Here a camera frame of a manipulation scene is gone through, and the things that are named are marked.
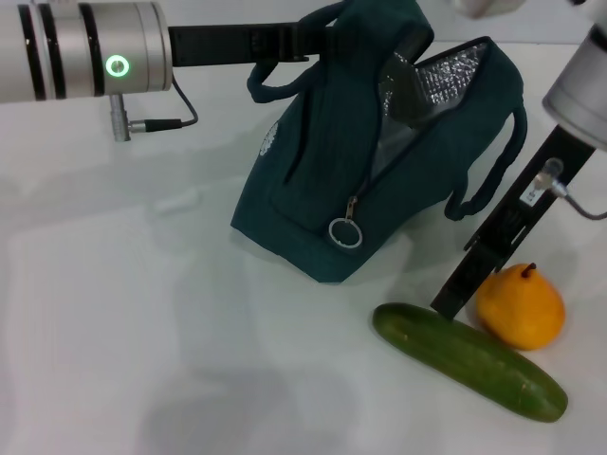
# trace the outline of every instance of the cucumber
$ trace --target cucumber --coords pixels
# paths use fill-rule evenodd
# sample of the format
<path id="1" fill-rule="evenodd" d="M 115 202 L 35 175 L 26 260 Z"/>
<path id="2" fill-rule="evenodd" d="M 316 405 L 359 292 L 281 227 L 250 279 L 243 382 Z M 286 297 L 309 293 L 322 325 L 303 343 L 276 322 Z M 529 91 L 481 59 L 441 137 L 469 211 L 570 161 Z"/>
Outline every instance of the cucumber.
<path id="1" fill-rule="evenodd" d="M 524 417 L 556 422 L 567 409 L 567 394 L 552 377 L 466 324 L 407 303 L 386 303 L 373 313 L 373 326 L 406 355 Z"/>

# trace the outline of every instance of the white tabletop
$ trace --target white tabletop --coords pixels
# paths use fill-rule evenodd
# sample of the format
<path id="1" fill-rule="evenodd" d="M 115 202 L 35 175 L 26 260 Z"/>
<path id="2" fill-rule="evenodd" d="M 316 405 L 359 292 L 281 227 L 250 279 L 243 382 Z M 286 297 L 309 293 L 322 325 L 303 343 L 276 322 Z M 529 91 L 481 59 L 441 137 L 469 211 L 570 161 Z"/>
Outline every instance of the white tabletop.
<path id="1" fill-rule="evenodd" d="M 524 75 L 530 132 L 500 196 L 554 126 L 541 99 L 574 51 L 503 49 Z M 605 453 L 607 224 L 557 203 L 513 260 L 536 262 L 569 311 L 559 341 L 530 355 L 569 410 L 554 425 L 525 420 L 369 327 L 385 301 L 430 304 L 489 209 L 460 223 L 424 211 L 342 285 L 312 282 L 230 228 L 287 106 L 255 105 L 249 70 L 179 70 L 200 125 L 128 144 L 112 142 L 107 100 L 0 106 L 0 453 Z M 281 65 L 273 82 L 301 70 Z M 187 116 L 175 92 L 126 102 L 131 118 Z M 607 209 L 605 173 L 596 153 L 572 185 L 593 211 Z"/>

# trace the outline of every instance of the bag strap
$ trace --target bag strap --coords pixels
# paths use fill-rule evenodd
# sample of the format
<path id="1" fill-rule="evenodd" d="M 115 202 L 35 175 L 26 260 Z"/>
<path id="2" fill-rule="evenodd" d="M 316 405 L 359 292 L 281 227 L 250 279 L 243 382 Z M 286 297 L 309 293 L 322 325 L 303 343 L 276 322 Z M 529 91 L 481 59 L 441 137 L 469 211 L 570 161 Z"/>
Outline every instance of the bag strap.
<path id="1" fill-rule="evenodd" d="M 318 9 L 302 18 L 297 24 L 304 29 L 316 29 L 324 34 L 326 32 L 324 28 L 340 16 L 349 3 L 350 0 L 344 0 Z M 264 85 L 267 77 L 274 71 L 277 65 L 278 61 L 275 60 L 258 63 L 253 67 L 247 80 L 247 89 L 255 102 L 266 103 L 294 97 L 312 86 L 322 73 L 320 62 L 316 62 L 312 67 L 306 69 L 295 81 L 287 85 L 280 87 Z"/>
<path id="2" fill-rule="evenodd" d="M 527 136 L 527 114 L 524 106 L 517 107 L 512 115 L 514 117 L 512 137 L 495 161 L 479 191 L 468 202 L 462 202 L 468 189 L 468 177 L 453 191 L 445 207 L 445 216 L 450 220 L 459 221 L 465 216 L 474 215 L 484 209 L 500 186 L 506 169 L 519 155 Z"/>

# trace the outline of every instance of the green led ring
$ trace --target green led ring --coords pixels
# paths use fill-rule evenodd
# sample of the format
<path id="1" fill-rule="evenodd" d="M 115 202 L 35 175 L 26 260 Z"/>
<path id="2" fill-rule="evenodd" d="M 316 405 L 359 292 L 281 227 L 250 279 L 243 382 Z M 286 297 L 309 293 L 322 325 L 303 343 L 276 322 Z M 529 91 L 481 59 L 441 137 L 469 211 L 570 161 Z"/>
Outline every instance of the green led ring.
<path id="1" fill-rule="evenodd" d="M 122 64 L 122 70 L 116 71 L 113 68 L 114 64 Z M 121 78 L 122 76 L 125 76 L 126 73 L 129 72 L 130 67 L 131 65 L 129 64 L 129 61 L 121 55 L 113 55 L 112 57 L 107 59 L 107 62 L 105 62 L 105 70 L 110 76 L 113 76 L 115 78 Z"/>

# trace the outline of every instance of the metal ring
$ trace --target metal ring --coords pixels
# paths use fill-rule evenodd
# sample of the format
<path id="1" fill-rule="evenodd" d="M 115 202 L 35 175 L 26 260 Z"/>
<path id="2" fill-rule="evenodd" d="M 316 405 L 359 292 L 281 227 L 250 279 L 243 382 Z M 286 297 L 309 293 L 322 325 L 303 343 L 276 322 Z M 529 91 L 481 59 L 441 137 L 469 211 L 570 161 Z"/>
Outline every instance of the metal ring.
<path id="1" fill-rule="evenodd" d="M 359 240 L 355 244 L 351 244 L 351 245 L 347 245 L 344 242 L 341 242 L 333 233 L 333 228 L 335 227 L 335 225 L 337 223 L 345 223 L 347 225 L 352 225 L 354 227 L 354 229 L 357 230 L 357 233 L 359 234 Z M 342 248 L 356 249 L 362 245 L 362 230 L 360 230 L 359 225 L 357 225 L 354 221 L 352 221 L 348 218 L 336 218 L 335 220 L 333 220 L 331 222 L 331 224 L 329 225 L 329 236 L 331 237 L 331 240 L 333 242 L 335 242 L 337 245 L 341 246 Z"/>

